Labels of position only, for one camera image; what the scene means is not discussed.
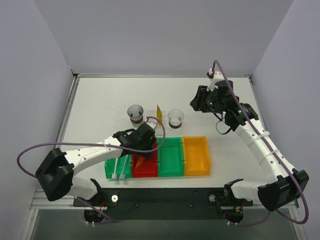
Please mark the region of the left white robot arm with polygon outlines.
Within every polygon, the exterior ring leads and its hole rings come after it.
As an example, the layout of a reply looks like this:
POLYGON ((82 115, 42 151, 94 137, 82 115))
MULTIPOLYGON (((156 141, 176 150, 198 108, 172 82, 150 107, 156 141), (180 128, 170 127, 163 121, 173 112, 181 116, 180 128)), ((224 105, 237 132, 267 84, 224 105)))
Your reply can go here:
POLYGON ((75 150, 52 149, 35 172, 47 199, 57 201, 64 196, 80 197, 90 205, 101 203, 102 188, 95 179, 77 175, 94 165, 132 154, 149 156, 156 142, 157 123, 146 121, 137 129, 118 131, 93 146, 75 150))

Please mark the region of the yellow toothpaste tube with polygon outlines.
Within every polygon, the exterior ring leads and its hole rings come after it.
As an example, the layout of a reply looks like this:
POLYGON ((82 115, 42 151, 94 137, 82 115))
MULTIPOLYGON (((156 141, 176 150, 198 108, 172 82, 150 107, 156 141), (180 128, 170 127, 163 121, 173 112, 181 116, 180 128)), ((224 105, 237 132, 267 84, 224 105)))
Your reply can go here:
POLYGON ((163 114, 159 105, 157 105, 157 109, 156 109, 156 118, 159 120, 158 122, 159 125, 163 123, 163 114))

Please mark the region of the clear plastic cup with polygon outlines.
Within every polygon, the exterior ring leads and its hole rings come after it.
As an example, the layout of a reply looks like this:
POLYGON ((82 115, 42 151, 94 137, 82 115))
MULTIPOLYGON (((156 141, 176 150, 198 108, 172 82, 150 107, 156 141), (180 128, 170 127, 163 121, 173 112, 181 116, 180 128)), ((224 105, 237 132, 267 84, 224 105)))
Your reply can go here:
POLYGON ((168 112, 168 124, 172 129, 179 129, 185 118, 184 113, 180 109, 172 109, 168 112))

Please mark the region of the clear textured holder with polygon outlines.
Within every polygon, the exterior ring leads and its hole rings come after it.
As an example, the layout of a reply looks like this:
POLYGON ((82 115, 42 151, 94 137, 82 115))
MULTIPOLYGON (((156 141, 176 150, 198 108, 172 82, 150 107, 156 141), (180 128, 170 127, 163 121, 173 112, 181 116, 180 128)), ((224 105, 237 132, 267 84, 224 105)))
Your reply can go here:
MULTIPOLYGON (((144 116, 145 117, 155 117, 155 118, 158 118, 159 120, 161 120, 161 122, 162 122, 162 124, 164 126, 166 134, 169 133, 170 127, 169 127, 169 122, 168 122, 168 118, 167 118, 167 113, 165 111, 162 111, 161 115, 158 116, 157 110, 147 109, 145 111, 145 113, 144 113, 144 116)), ((157 127, 155 128, 155 136, 156 137, 163 136, 163 128, 162 128, 162 126, 153 118, 150 121, 157 123, 157 127)))

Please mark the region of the orange toothpaste tube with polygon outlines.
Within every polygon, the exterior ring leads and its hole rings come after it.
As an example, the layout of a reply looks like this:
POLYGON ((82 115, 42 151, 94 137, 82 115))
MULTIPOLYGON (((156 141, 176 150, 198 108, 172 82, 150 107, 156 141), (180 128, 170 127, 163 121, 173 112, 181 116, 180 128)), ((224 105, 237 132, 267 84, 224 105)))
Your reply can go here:
POLYGON ((139 156, 139 158, 136 161, 135 167, 134 167, 135 172, 137 172, 139 170, 141 165, 144 163, 145 159, 146 159, 145 157, 139 156))

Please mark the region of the dark smoky plastic cup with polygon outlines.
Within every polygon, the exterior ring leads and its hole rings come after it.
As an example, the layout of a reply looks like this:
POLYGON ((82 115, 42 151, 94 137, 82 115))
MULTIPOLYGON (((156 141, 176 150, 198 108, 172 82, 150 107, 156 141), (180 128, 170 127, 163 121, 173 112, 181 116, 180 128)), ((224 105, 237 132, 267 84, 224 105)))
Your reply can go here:
POLYGON ((138 104, 133 104, 127 109, 127 115, 132 124, 138 125, 144 121, 144 109, 138 104))

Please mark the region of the light blue toothbrush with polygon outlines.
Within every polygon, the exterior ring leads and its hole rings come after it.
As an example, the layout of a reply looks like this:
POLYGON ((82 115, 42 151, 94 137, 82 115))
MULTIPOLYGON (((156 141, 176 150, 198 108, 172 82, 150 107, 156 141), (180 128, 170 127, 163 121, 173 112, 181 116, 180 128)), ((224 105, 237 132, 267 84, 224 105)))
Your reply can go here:
POLYGON ((121 158, 121 171, 119 175, 120 180, 125 180, 132 177, 131 172, 131 157, 129 155, 126 155, 121 158))

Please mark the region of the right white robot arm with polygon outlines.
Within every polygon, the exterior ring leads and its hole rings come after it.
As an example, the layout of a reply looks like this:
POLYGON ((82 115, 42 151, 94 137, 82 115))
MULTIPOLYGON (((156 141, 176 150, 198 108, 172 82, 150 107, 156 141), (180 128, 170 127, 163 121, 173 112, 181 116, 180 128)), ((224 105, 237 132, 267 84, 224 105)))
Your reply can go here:
POLYGON ((254 108, 240 102, 234 94, 231 80, 226 81, 220 71, 212 69, 207 76, 210 84, 198 87, 190 106, 195 111, 214 114, 236 133, 252 152, 266 179, 266 182, 231 181, 224 186, 225 196, 231 200, 259 201, 271 212, 300 198, 309 181, 306 171, 298 171, 286 160, 254 108))

